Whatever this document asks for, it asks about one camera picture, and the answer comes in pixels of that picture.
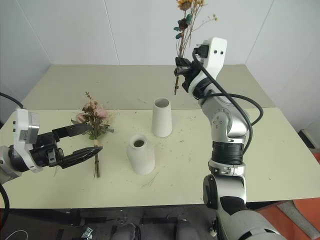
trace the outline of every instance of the vase opening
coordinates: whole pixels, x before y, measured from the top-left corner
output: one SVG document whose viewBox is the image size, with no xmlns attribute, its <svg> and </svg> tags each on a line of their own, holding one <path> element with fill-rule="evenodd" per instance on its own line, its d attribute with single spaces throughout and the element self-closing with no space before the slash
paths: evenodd
<svg viewBox="0 0 320 240">
<path fill-rule="evenodd" d="M 169 100 L 166 98 L 159 98 L 154 101 L 154 105 L 158 108 L 165 108 L 169 105 Z"/>
<path fill-rule="evenodd" d="M 145 144 L 145 141 L 143 141 L 143 140 L 137 140 L 137 141 L 134 142 L 133 145 L 134 145 L 136 148 L 140 148 L 140 147 L 142 147 L 144 144 Z"/>
</svg>

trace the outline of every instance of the black cable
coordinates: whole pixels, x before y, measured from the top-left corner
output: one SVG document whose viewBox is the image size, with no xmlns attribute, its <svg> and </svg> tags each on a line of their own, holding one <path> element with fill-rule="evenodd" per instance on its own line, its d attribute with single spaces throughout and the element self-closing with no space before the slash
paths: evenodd
<svg viewBox="0 0 320 240">
<path fill-rule="evenodd" d="M 3 217 L 1 219 L 1 225 L 0 225 L 0 230 L 3 228 L 3 226 L 5 225 L 8 215 L 9 215 L 9 208 L 10 208 L 10 203 L 9 203 L 9 198 L 8 195 L 6 193 L 6 190 L 4 189 L 4 187 L 2 186 L 2 184 L 0 184 L 0 192 L 3 198 L 3 202 L 4 202 L 4 211 L 3 211 Z"/>
<path fill-rule="evenodd" d="M 223 87 L 210 75 L 210 73 L 205 69 L 205 67 L 202 65 L 202 63 L 197 59 L 196 56 L 197 53 L 197 48 L 193 49 L 192 52 L 192 58 L 194 60 L 194 62 L 198 65 L 198 67 L 202 70 L 202 72 L 207 76 L 207 78 L 216 86 L 216 88 L 222 93 L 224 94 L 224 96 L 235 106 L 235 108 L 240 112 L 240 114 L 242 115 L 242 117 L 244 118 L 248 129 L 249 129 L 249 137 L 248 137 L 248 141 L 243 149 L 243 154 L 245 154 L 245 152 L 247 151 L 248 147 L 250 146 L 250 143 L 252 141 L 252 137 L 253 137 L 253 129 L 252 129 L 252 125 L 250 123 L 250 120 L 248 118 L 248 116 L 246 115 L 246 113 L 244 112 L 244 110 L 239 106 L 239 104 L 232 98 L 232 96 L 230 96 L 229 93 L 226 92 L 226 90 L 223 89 Z"/>
<path fill-rule="evenodd" d="M 24 108 L 24 106 L 22 105 L 22 103 L 19 102 L 19 101 L 18 101 L 17 99 L 15 99 L 14 97 L 9 96 L 9 95 L 7 95 L 7 94 L 5 94 L 5 93 L 3 93 L 3 92 L 0 92 L 0 96 L 9 99 L 9 100 L 11 100 L 12 102 L 15 102 L 21 109 Z"/>
<path fill-rule="evenodd" d="M 259 105 L 259 103 L 257 103 L 256 101 L 252 100 L 251 98 L 249 97 L 246 97 L 246 96 L 243 96 L 243 95 L 239 95 L 239 94 L 233 94 L 233 93 L 229 93 L 229 95 L 233 98 L 236 98 L 236 99 L 242 99 L 242 100 L 245 100 L 249 103 L 251 103 L 252 105 L 254 105 L 258 110 L 259 110 L 259 116 L 256 118 L 256 120 L 254 120 L 252 123 L 251 123 L 251 126 L 255 125 L 257 122 L 260 121 L 260 119 L 263 117 L 264 115 L 264 110 L 263 108 Z M 208 99 L 208 98 L 211 98 L 211 97 L 225 97 L 225 95 L 223 93 L 213 93 L 213 94 L 208 94 L 206 95 L 205 97 L 202 97 L 200 99 L 204 99 L 204 102 L 201 104 L 203 105 L 205 103 L 205 101 Z"/>
</svg>

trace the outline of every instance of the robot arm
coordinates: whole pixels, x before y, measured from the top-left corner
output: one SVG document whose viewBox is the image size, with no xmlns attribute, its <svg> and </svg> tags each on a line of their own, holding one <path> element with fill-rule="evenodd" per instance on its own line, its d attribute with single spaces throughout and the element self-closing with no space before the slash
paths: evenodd
<svg viewBox="0 0 320 240">
<path fill-rule="evenodd" d="M 38 135 L 38 115 L 27 109 L 16 110 L 13 122 L 13 145 L 0 147 L 0 183 L 20 177 L 25 171 L 34 173 L 43 167 L 61 166 L 63 169 L 82 163 L 96 155 L 103 147 L 86 147 L 64 156 L 57 143 L 60 138 L 73 137 L 90 129 L 87 124 L 74 124 Z"/>
<path fill-rule="evenodd" d="M 262 215 L 246 209 L 243 155 L 249 146 L 244 147 L 248 130 L 249 143 L 252 137 L 252 124 L 230 94 L 215 84 L 226 48 L 227 41 L 215 37 L 194 49 L 193 62 L 175 59 L 174 74 L 184 76 L 182 87 L 198 100 L 211 125 L 213 149 L 208 163 L 211 174 L 203 181 L 203 201 L 208 208 L 216 210 L 218 240 L 283 240 Z"/>
</svg>

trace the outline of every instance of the table surface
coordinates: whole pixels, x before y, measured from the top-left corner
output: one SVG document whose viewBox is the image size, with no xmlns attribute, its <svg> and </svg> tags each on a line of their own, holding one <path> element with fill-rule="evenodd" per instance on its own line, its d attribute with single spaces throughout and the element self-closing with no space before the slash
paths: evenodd
<svg viewBox="0 0 320 240">
<path fill-rule="evenodd" d="M 246 109 L 251 119 L 256 109 Z M 35 110 L 40 133 L 70 125 L 78 110 Z M 13 142 L 12 121 L 0 130 L 0 146 Z M 24 172 L 4 184 L 11 208 L 62 209 L 202 204 L 203 178 L 210 172 L 212 140 L 201 110 L 173 110 L 173 131 L 165 138 L 151 132 L 151 110 L 111 111 L 114 133 L 104 135 L 99 153 L 101 177 L 94 178 L 94 158 L 67 169 L 45 167 Z M 155 169 L 141 176 L 126 155 L 130 136 L 145 134 L 154 144 Z M 65 155 L 92 146 L 87 135 L 62 138 Z M 276 201 L 320 197 L 320 166 L 282 112 L 265 108 L 253 127 L 253 140 L 244 156 L 247 201 Z"/>
<path fill-rule="evenodd" d="M 85 92 L 108 109 L 151 110 L 156 98 L 166 97 L 172 109 L 198 109 L 179 80 L 173 95 L 174 66 L 152 65 L 52 65 L 22 102 L 33 110 L 74 110 L 87 102 Z M 275 107 L 245 65 L 225 65 L 217 76 L 232 94 L 252 98 L 263 108 Z M 254 108 L 238 100 L 243 108 Z"/>
</svg>

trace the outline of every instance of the white ceramic vase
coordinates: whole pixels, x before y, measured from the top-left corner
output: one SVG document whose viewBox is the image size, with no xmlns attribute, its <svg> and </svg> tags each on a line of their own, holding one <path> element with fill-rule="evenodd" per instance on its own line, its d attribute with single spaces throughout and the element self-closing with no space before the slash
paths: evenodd
<svg viewBox="0 0 320 240">
<path fill-rule="evenodd" d="M 152 132 L 162 138 L 172 132 L 171 104 L 166 98 L 158 98 L 153 103 Z"/>
<path fill-rule="evenodd" d="M 156 165 L 155 150 L 153 144 L 145 135 L 136 134 L 129 140 L 126 154 L 133 170 L 140 175 L 152 172 Z"/>
</svg>

